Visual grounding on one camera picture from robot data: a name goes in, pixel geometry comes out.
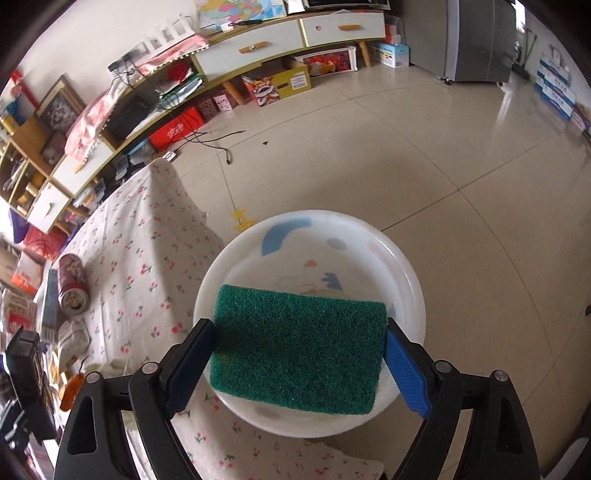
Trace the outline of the orange peel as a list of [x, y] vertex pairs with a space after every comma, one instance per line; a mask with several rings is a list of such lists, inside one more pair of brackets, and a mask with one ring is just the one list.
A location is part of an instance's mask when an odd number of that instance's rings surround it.
[[72, 409], [84, 381], [85, 375], [83, 373], [77, 373], [66, 382], [60, 402], [61, 411], [68, 412]]

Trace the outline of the red milk drink can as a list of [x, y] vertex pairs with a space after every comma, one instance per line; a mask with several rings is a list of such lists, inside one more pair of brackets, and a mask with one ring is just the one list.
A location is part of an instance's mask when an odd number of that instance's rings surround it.
[[58, 260], [58, 303], [66, 316], [84, 313], [90, 304], [89, 288], [81, 259], [65, 254]]

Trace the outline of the green scouring pad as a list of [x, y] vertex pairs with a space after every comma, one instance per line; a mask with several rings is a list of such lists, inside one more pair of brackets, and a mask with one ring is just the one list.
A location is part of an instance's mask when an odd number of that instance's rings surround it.
[[384, 304], [224, 285], [213, 323], [213, 389], [312, 413], [372, 411], [388, 325]]

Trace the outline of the white paper packet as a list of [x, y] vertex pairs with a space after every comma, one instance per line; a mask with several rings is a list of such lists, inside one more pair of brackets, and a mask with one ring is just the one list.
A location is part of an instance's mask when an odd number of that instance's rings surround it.
[[58, 330], [58, 369], [68, 371], [77, 360], [85, 359], [89, 354], [90, 336], [82, 320], [65, 321]]

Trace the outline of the blue milk carton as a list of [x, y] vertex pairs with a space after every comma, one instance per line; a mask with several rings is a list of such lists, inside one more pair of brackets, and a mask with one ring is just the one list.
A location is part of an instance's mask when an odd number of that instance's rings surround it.
[[40, 304], [40, 336], [43, 341], [56, 344], [61, 326], [61, 312], [58, 303], [58, 277], [55, 269], [50, 269]]

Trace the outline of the cherry print tablecloth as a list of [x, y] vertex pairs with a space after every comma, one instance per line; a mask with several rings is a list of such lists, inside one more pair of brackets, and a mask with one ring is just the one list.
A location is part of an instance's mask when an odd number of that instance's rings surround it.
[[[222, 240], [175, 169], [152, 162], [119, 187], [68, 245], [84, 266], [90, 303], [80, 322], [85, 371], [131, 374], [190, 331], [197, 292]], [[377, 479], [383, 463], [322, 442], [284, 438], [232, 414], [205, 381], [172, 421], [204, 479]]]

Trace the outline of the wooden shelf unit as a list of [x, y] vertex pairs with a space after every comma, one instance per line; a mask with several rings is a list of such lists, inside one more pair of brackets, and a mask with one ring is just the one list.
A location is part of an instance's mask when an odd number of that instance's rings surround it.
[[18, 125], [9, 113], [1, 115], [1, 199], [23, 218], [53, 170], [42, 155], [49, 137], [35, 117]]

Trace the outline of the pink cloth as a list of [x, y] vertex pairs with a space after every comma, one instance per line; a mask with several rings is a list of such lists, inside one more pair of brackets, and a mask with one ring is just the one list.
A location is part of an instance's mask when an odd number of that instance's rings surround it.
[[110, 87], [85, 107], [67, 134], [64, 154], [84, 164], [94, 144], [109, 120], [117, 102], [127, 89], [135, 88], [139, 80], [134, 77], [148, 77], [157, 70], [197, 51], [207, 49], [208, 41], [198, 34], [168, 46], [164, 50], [156, 50], [145, 60], [135, 63], [132, 75], [127, 79], [119, 74], [113, 79]]

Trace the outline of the framed picture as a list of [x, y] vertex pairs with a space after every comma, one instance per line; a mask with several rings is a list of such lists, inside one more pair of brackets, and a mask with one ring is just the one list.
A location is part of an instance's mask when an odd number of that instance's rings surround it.
[[36, 117], [51, 131], [68, 134], [86, 108], [65, 74], [52, 85], [36, 109]]

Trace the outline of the red gift box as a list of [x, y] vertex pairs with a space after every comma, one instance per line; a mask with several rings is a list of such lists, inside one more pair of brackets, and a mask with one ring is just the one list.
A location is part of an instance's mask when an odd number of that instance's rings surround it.
[[162, 151], [195, 133], [206, 124], [197, 108], [190, 106], [148, 136], [156, 151]]

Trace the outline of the stacked blue white boxes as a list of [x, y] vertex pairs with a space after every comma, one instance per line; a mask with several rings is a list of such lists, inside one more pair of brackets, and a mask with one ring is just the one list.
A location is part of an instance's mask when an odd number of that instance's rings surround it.
[[559, 116], [572, 122], [590, 140], [590, 109], [578, 101], [576, 93], [571, 89], [570, 72], [559, 61], [549, 54], [541, 54], [535, 89]]

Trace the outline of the long white TV cabinet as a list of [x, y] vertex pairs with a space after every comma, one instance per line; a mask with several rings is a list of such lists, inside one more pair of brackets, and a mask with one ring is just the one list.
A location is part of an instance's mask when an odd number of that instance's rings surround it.
[[[115, 157], [132, 149], [155, 129], [179, 116], [185, 119], [188, 103], [204, 92], [218, 86], [232, 93], [231, 79], [263, 64], [290, 54], [300, 54], [315, 48], [355, 43], [370, 65], [368, 43], [385, 36], [384, 14], [379, 11], [346, 11], [336, 13], [297, 15], [273, 20], [252, 27], [240, 27], [214, 37], [207, 47], [187, 52], [150, 73], [139, 74], [131, 84], [117, 81], [122, 86], [110, 115], [100, 128], [91, 134], [82, 163], [67, 154], [47, 177], [31, 207], [16, 211], [43, 232], [57, 225], [60, 215], [72, 209], [73, 199]], [[130, 133], [117, 139], [114, 121], [133, 97], [147, 95], [147, 83], [170, 65], [190, 60], [193, 75], [163, 97], [147, 114], [140, 118]]]

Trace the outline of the blue white carton box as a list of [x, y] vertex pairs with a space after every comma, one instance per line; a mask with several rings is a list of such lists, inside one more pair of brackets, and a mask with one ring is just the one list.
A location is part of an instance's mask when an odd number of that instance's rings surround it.
[[410, 66], [410, 48], [407, 45], [370, 42], [369, 52], [374, 60], [390, 68], [407, 68]]

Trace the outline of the grey refrigerator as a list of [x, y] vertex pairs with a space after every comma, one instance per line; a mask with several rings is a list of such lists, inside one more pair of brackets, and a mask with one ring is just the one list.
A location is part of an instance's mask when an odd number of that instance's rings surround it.
[[509, 81], [516, 41], [512, 1], [401, 1], [400, 16], [412, 65], [446, 84]]

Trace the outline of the red printed box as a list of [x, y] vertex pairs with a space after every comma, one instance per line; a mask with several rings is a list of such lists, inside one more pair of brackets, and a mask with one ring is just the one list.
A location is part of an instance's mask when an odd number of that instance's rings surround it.
[[311, 78], [358, 70], [356, 46], [353, 45], [294, 55], [293, 61], [297, 65], [306, 66]]

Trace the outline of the yellow cardboard box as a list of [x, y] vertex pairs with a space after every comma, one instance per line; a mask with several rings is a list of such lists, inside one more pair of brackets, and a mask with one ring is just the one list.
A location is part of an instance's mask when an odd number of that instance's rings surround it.
[[308, 67], [298, 65], [286, 69], [283, 66], [266, 66], [240, 76], [250, 99], [259, 107], [311, 90]]

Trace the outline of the colourful map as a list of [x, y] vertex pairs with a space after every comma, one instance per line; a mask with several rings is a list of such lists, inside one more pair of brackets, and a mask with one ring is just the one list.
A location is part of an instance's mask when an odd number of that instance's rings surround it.
[[230, 23], [271, 20], [287, 15], [281, 0], [208, 0], [196, 1], [201, 30], [218, 32]]

